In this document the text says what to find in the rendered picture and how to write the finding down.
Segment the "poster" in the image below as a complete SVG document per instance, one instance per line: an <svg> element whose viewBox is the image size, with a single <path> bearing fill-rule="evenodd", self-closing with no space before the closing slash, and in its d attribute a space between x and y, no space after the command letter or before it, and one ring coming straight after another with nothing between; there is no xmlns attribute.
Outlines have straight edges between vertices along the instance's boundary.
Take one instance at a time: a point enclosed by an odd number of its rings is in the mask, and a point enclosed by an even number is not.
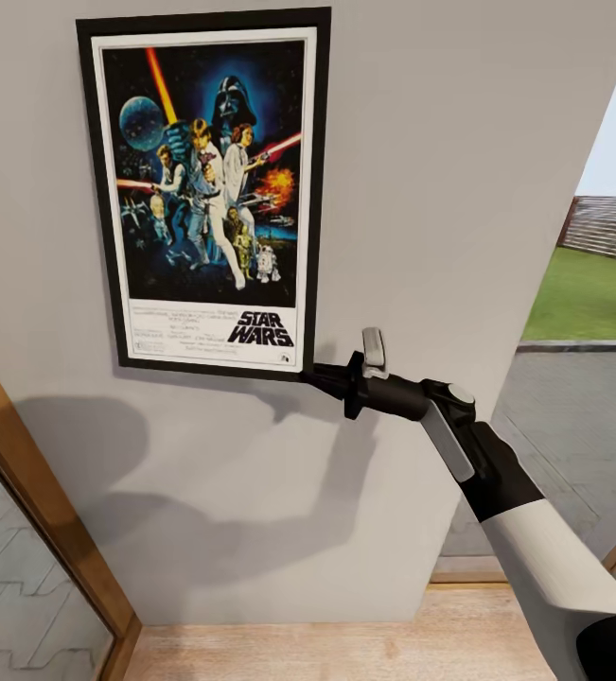
<svg viewBox="0 0 616 681"><path fill-rule="evenodd" d="M308 384L332 7L76 25L118 365Z"/></svg>

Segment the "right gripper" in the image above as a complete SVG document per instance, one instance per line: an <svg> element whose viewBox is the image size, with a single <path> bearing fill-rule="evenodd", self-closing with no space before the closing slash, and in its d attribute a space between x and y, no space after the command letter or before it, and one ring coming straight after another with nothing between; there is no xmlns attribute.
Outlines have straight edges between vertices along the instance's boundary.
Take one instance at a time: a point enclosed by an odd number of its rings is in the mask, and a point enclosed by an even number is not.
<svg viewBox="0 0 616 681"><path fill-rule="evenodd" d="M313 363L313 373L301 371L300 377L336 399L344 399L344 416L348 419L356 420L363 406L397 413L405 397L405 378L393 374L388 379L365 377L364 362L365 354L355 351L347 366Z"/></svg>

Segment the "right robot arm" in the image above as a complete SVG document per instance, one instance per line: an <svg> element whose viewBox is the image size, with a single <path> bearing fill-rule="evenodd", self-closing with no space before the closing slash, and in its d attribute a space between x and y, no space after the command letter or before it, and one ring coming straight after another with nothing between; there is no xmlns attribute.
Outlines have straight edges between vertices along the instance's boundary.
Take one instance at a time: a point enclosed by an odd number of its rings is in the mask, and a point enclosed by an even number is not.
<svg viewBox="0 0 616 681"><path fill-rule="evenodd" d="M616 580L521 469L516 452L462 386L389 373L383 330L362 329L364 353L347 366L313 363L308 384L362 407L420 421L462 488L495 552L533 638L558 681L616 681Z"/></svg>

